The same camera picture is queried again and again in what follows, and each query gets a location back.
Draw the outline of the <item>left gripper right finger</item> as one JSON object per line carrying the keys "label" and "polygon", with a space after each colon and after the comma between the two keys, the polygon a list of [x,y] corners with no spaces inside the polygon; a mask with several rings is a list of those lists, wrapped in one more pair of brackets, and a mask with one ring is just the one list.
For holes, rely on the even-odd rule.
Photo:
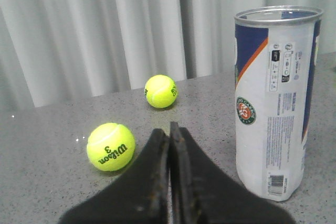
{"label": "left gripper right finger", "polygon": [[226,175],[176,122],[170,125],[170,172],[174,223],[294,223],[284,209]]}

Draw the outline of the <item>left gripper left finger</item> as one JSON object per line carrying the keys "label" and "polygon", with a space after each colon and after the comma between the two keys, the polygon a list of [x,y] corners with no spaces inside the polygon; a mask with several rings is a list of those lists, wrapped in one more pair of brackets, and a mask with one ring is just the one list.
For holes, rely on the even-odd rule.
{"label": "left gripper left finger", "polygon": [[145,147],[108,187],[68,210],[60,223],[167,223],[169,137],[152,131]]}

